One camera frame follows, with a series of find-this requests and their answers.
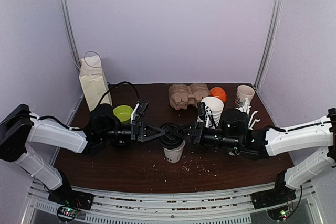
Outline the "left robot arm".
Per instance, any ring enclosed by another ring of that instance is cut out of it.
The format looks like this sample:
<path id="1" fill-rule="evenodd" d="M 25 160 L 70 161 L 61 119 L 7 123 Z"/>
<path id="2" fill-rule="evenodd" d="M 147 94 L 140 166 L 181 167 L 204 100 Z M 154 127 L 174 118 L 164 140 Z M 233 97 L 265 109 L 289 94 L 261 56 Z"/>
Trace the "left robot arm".
<path id="1" fill-rule="evenodd" d="M 69 127 L 53 116 L 38 116 L 30 112 L 28 105 L 21 104 L 1 122 L 1 159 L 19 165 L 31 177 L 40 180 L 51 196 L 64 205 L 71 205 L 76 193 L 65 174 L 45 163 L 30 144 L 42 143 L 95 156 L 108 144 L 144 143 L 164 136 L 164 129 L 140 119 L 146 107 L 137 103 L 131 122 L 122 124 L 111 105 L 100 104 L 90 112 L 89 123 L 81 129 Z"/>

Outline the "stack of white paper cups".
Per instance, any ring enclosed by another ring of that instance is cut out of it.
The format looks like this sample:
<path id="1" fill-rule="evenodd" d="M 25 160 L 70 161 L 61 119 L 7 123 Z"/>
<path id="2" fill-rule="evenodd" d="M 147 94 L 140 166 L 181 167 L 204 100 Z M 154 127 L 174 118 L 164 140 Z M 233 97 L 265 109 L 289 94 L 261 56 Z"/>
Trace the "stack of white paper cups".
<path id="1" fill-rule="evenodd" d="M 221 114 L 224 109 L 223 102 L 220 99 L 216 97 L 212 97 L 212 96 L 203 98 L 201 102 L 204 102 L 206 106 L 210 108 L 212 112 L 212 120 L 213 120 L 212 127 L 218 127 Z"/>

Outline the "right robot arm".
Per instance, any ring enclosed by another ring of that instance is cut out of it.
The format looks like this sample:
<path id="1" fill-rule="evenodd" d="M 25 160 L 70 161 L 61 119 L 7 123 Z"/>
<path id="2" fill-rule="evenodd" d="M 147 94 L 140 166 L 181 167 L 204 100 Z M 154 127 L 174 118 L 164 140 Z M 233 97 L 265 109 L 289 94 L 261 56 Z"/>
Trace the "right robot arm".
<path id="1" fill-rule="evenodd" d="M 317 176 L 329 166 L 335 166 L 335 109 L 315 121 L 261 130 L 248 128 L 247 113 L 238 109 L 222 112 L 218 128 L 207 128 L 202 122 L 177 127 L 174 134 L 194 145 L 223 147 L 234 155 L 250 160 L 268 159 L 281 153 L 317 147 L 298 165 L 278 175 L 278 185 L 269 192 L 272 203 L 279 204 L 289 196 L 289 190 Z"/>

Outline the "black plastic cup lid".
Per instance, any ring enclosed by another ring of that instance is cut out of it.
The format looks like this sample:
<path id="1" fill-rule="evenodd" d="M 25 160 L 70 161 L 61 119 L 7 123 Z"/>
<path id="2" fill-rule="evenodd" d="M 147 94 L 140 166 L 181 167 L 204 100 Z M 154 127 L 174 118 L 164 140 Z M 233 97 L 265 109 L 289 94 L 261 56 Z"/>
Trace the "black plastic cup lid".
<path id="1" fill-rule="evenodd" d="M 165 131 L 165 135 L 158 138 L 158 143 L 163 148 L 172 150 L 178 148 L 182 144 L 183 139 L 174 133 L 174 130 L 179 128 L 177 124 L 165 123 L 161 125 L 160 128 Z"/>

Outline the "single white paper cup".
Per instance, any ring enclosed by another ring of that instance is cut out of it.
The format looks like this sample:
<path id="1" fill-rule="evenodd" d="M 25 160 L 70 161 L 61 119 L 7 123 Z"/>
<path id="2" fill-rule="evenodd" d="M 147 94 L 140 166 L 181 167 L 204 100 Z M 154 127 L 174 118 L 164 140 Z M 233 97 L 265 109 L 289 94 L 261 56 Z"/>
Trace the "single white paper cup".
<path id="1" fill-rule="evenodd" d="M 181 145 L 174 149 L 164 148 L 163 150 L 166 160 L 170 163 L 177 163 L 181 159 L 183 149 L 184 145 Z"/>

